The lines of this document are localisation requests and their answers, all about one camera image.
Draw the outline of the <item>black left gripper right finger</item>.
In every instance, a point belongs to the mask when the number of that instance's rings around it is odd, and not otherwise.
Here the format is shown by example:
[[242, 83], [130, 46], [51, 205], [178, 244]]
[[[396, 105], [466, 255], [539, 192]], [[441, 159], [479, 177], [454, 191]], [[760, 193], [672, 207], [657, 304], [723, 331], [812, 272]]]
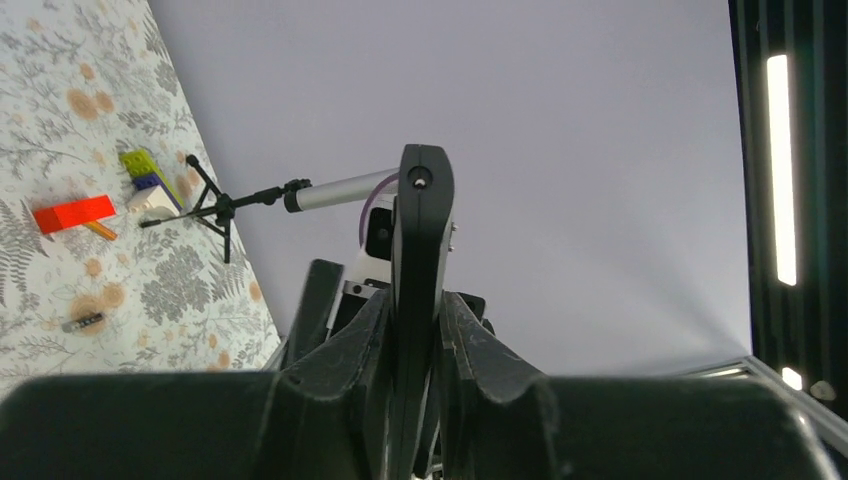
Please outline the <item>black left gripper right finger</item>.
[[445, 293], [438, 361], [448, 479], [835, 479], [788, 398], [754, 379], [557, 377]]

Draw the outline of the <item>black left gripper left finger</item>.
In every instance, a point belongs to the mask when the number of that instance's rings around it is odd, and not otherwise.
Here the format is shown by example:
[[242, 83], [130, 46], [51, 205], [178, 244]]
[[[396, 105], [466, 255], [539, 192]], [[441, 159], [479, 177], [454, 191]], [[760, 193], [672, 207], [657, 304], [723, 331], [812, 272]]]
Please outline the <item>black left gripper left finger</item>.
[[[5, 479], [382, 479], [388, 296], [279, 371], [42, 377], [1, 405]], [[369, 396], [368, 390], [380, 392]]]

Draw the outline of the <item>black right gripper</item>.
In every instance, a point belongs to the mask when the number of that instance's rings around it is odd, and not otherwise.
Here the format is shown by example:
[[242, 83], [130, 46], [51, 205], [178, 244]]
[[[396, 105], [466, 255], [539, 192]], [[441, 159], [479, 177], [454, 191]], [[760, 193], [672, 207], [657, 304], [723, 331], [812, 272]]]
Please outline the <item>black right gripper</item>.
[[[300, 303], [287, 338], [281, 367], [287, 368], [318, 348], [327, 338], [344, 266], [328, 260], [313, 260], [307, 271]], [[485, 317], [486, 300], [469, 293], [457, 293], [457, 326], [462, 334], [494, 327]]]

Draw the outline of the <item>silver microphone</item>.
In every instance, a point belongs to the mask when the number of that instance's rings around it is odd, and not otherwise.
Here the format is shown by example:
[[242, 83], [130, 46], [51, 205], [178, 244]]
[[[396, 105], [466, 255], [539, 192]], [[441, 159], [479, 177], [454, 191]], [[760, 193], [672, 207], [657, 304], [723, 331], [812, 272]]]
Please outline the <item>silver microphone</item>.
[[388, 169], [319, 185], [307, 186], [283, 196], [285, 209], [299, 213], [369, 198], [378, 187], [397, 178], [399, 169]]

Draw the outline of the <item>black microphone tripod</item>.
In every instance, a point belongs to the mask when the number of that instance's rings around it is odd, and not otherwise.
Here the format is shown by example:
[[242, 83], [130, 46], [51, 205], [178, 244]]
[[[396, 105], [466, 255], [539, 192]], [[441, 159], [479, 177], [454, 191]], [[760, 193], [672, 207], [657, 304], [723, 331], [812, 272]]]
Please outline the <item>black microphone tripod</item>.
[[188, 155], [186, 157], [186, 163], [192, 167], [205, 182], [204, 189], [202, 190], [202, 193], [194, 207], [187, 213], [180, 214], [173, 218], [141, 221], [139, 223], [139, 227], [145, 229], [170, 221], [181, 219], [194, 220], [219, 234], [224, 239], [223, 262], [225, 264], [229, 264], [231, 261], [232, 223], [236, 216], [236, 211], [239, 208], [255, 204], [271, 206], [274, 205], [277, 200], [283, 199], [287, 195], [295, 195], [297, 192], [312, 186], [309, 179], [293, 179], [282, 187], [272, 187], [244, 197], [232, 198], [229, 194], [220, 190], [218, 185], [200, 166], [200, 162], [195, 155]]

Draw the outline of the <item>white toy block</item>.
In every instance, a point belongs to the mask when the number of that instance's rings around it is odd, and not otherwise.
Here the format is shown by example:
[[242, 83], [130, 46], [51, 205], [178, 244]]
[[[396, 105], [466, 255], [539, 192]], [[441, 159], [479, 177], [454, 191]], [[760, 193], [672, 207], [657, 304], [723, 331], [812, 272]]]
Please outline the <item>white toy block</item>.
[[173, 218], [180, 214], [180, 207], [162, 186], [154, 186], [137, 191], [127, 202], [131, 213], [152, 213], [163, 218]]

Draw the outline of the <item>green purple toy brick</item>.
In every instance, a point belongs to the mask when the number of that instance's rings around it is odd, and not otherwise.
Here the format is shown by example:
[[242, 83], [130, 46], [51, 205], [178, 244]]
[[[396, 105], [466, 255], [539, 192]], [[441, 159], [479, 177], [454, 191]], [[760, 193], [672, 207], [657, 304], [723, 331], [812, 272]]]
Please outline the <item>green purple toy brick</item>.
[[146, 149], [120, 153], [119, 161], [131, 177], [137, 191], [161, 186], [178, 211], [184, 207], [181, 197]]

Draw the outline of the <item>orange stick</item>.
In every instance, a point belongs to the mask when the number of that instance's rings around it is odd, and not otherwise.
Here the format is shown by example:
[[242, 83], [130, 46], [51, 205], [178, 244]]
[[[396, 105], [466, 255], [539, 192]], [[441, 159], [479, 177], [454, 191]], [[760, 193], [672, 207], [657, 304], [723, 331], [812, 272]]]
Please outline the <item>orange stick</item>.
[[115, 241], [118, 234], [98, 221], [84, 223], [83, 226], [107, 241]]

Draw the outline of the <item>red block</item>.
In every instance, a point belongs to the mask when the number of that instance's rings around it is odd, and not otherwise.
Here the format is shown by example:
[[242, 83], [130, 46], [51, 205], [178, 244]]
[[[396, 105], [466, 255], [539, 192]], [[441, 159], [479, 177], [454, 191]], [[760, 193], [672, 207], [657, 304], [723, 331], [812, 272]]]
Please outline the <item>red block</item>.
[[115, 214], [116, 209], [110, 197], [100, 195], [38, 209], [33, 212], [33, 217], [43, 234], [52, 234]]

